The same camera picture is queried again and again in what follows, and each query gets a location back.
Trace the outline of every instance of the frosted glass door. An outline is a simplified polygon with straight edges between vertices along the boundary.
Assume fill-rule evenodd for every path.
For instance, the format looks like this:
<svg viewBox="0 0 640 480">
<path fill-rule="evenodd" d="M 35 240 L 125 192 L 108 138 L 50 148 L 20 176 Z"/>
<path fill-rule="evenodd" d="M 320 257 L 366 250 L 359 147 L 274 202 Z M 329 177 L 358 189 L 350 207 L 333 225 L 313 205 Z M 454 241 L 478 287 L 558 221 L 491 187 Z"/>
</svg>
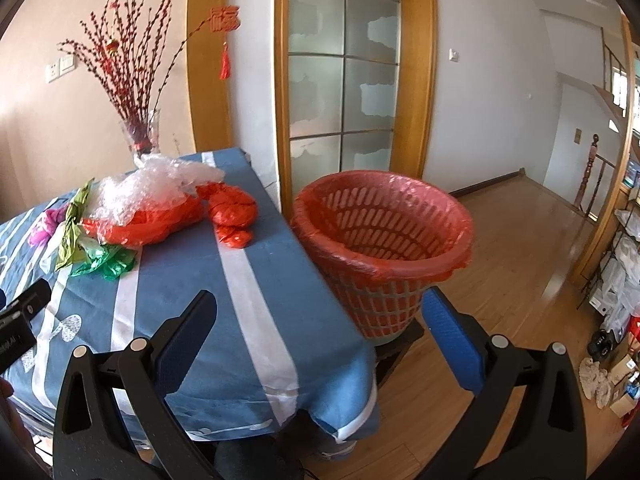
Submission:
<svg viewBox="0 0 640 480">
<path fill-rule="evenodd" d="M 399 0 L 289 0 L 294 197 L 326 174 L 388 170 L 399 6 Z"/>
</svg>

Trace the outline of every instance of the metal screw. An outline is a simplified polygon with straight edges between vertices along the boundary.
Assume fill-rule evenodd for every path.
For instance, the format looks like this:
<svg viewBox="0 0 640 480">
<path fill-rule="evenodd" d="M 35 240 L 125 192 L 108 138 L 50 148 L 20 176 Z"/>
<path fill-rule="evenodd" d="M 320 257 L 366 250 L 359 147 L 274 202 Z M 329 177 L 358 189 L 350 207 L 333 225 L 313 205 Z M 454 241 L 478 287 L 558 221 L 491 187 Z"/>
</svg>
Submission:
<svg viewBox="0 0 640 480">
<path fill-rule="evenodd" d="M 86 346 L 84 345 L 77 346 L 74 350 L 74 357 L 82 357 L 84 354 L 86 354 Z"/>
<path fill-rule="evenodd" d="M 553 343 L 551 345 L 551 348 L 558 355 L 566 354 L 566 346 L 564 346 L 562 343 Z"/>
<path fill-rule="evenodd" d="M 509 346 L 509 340 L 503 335 L 494 335 L 491 338 L 491 344 L 496 348 L 507 348 Z"/>
<path fill-rule="evenodd" d="M 146 348 L 146 339 L 143 339 L 141 337 L 139 337 L 138 339 L 134 339 L 131 342 L 130 346 L 134 352 L 140 352 L 141 350 L 144 350 Z"/>
</svg>

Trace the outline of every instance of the wooden door frame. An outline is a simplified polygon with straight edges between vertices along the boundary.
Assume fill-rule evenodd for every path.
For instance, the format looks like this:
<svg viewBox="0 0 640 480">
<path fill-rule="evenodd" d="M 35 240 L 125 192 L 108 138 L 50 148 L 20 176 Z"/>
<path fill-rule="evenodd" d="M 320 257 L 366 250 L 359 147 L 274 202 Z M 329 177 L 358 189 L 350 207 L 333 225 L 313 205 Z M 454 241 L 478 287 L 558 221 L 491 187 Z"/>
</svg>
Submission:
<svg viewBox="0 0 640 480">
<path fill-rule="evenodd" d="M 631 37 L 631 27 L 629 20 L 624 14 L 621 14 L 622 19 L 622 37 L 625 41 L 625 55 L 626 55 L 626 78 L 627 88 L 630 89 L 627 95 L 626 101 L 626 131 L 625 139 L 620 145 L 620 154 L 618 155 L 618 164 L 611 177 L 611 184 L 609 192 L 605 199 L 602 209 L 598 214 L 598 223 L 596 229 L 591 234 L 589 241 L 582 251 L 582 254 L 575 263 L 571 272 L 571 281 L 578 286 L 583 286 L 590 279 L 593 271 L 600 263 L 600 259 L 604 254 L 609 242 L 614 236 L 618 220 L 613 215 L 616 208 L 626 207 L 626 201 L 628 199 L 628 189 L 625 189 L 623 179 L 626 173 L 626 165 L 629 160 L 629 153 L 631 151 L 631 142 L 633 141 L 634 134 L 634 107 L 635 94 L 634 89 L 636 87 L 636 63 L 634 48 Z"/>
<path fill-rule="evenodd" d="M 422 178 L 427 156 L 438 59 L 438 1 L 401 0 L 398 100 L 390 170 Z M 289 146 L 289 0 L 274 1 L 274 82 L 280 202 L 292 208 Z"/>
<path fill-rule="evenodd" d="M 211 7 L 224 5 L 226 0 L 187 0 L 186 33 L 196 29 L 209 16 Z M 197 152 L 233 145 L 228 80 L 219 79 L 223 43 L 223 34 L 209 34 L 208 30 L 194 34 L 187 42 L 187 82 Z"/>
</svg>

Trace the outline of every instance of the glass vase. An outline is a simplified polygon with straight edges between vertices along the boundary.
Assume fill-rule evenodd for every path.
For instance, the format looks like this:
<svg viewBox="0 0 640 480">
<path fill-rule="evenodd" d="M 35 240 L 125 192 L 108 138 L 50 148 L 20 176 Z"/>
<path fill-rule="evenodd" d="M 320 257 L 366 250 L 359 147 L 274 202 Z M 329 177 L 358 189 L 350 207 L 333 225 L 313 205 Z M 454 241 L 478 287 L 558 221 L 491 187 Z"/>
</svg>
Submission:
<svg viewBox="0 0 640 480">
<path fill-rule="evenodd" d="M 140 160 L 142 155 L 159 153 L 159 123 L 160 110 L 149 110 L 144 120 L 133 117 L 121 121 L 122 131 L 129 151 L 133 154 L 134 161 Z"/>
</svg>

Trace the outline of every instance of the light switch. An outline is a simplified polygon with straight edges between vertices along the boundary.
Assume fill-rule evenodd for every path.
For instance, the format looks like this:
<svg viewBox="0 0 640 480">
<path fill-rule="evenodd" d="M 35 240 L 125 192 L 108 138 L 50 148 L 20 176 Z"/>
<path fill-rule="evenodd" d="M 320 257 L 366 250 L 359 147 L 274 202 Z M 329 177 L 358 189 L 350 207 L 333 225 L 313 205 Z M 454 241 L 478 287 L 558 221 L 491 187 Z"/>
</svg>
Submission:
<svg viewBox="0 0 640 480">
<path fill-rule="evenodd" d="M 60 58 L 60 75 L 65 75 L 76 68 L 76 56 L 66 54 Z"/>
</svg>

